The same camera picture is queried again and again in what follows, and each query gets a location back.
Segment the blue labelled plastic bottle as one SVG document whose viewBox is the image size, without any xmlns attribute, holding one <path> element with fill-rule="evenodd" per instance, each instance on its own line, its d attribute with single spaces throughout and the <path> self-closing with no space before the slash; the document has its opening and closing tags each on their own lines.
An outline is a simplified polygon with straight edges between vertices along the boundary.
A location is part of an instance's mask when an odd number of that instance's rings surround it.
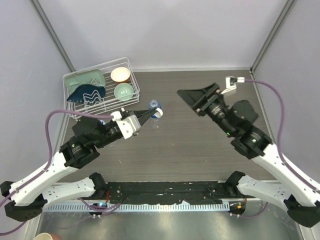
<svg viewBox="0 0 320 240">
<path fill-rule="evenodd" d="M 156 112 L 154 113 L 154 115 L 151 116 L 151 126 L 154 129 L 158 129 L 159 128 L 159 119 L 163 116 L 163 110 L 162 110 L 162 105 L 159 101 L 153 99 L 149 102 L 148 104 L 148 108 L 149 109 L 156 109 Z"/>
</svg>

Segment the clear unlabelled plastic bottle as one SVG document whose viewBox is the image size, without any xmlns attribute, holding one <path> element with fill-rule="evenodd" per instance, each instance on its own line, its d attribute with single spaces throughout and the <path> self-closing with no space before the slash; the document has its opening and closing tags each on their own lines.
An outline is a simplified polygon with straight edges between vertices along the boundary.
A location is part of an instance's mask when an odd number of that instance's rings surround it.
<svg viewBox="0 0 320 240">
<path fill-rule="evenodd" d="M 102 147 L 109 147 L 112 148 L 116 145 L 114 135 L 116 133 L 116 123 L 114 121 L 107 121 L 106 119 L 103 120 L 105 122 L 105 125 L 103 125 L 104 132 L 103 132 L 103 138 L 101 141 Z"/>
</svg>

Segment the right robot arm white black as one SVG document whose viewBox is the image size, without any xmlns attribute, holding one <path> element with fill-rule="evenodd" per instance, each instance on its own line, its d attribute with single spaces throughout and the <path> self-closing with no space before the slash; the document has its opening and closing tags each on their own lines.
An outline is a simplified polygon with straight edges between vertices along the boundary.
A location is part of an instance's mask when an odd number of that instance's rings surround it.
<svg viewBox="0 0 320 240">
<path fill-rule="evenodd" d="M 258 114 L 247 100 L 237 101 L 232 107 L 225 103 L 234 94 L 242 77 L 228 77 L 226 88 L 213 83 L 205 88 L 178 90 L 177 94 L 198 115 L 209 116 L 232 138 L 234 149 L 271 173 L 279 184 L 256 180 L 235 171 L 226 181 L 226 193 L 259 198 L 284 210 L 298 224 L 311 228 L 320 222 L 320 185 L 308 177 L 279 152 L 279 146 L 262 130 L 254 126 Z"/>
</svg>

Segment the plain white bottle cap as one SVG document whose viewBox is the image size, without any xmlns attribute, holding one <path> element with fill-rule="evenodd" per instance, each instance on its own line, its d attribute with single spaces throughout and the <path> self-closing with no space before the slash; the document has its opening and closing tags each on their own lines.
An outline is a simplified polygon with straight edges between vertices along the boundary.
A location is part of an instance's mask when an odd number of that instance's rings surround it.
<svg viewBox="0 0 320 240">
<path fill-rule="evenodd" d="M 161 108 L 156 108 L 155 109 L 155 113 L 154 113 L 154 117 L 159 119 L 163 116 L 163 110 Z"/>
</svg>

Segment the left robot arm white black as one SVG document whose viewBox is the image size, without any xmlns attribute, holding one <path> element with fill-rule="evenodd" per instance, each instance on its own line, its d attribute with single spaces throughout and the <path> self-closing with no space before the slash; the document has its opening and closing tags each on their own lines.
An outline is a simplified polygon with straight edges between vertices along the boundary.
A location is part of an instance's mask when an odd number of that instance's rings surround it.
<svg viewBox="0 0 320 240">
<path fill-rule="evenodd" d="M 78 198 L 100 200 L 107 192 L 107 184 L 99 173 L 72 183 L 55 185 L 60 179 L 74 173 L 99 157 L 101 149 L 117 140 L 138 134 L 152 117 L 160 118 L 158 107 L 147 110 L 124 110 L 110 115 L 81 113 L 73 126 L 74 135 L 56 153 L 49 151 L 49 160 L 22 180 L 5 181 L 0 185 L 7 217 L 26 222 L 52 205 Z"/>
</svg>

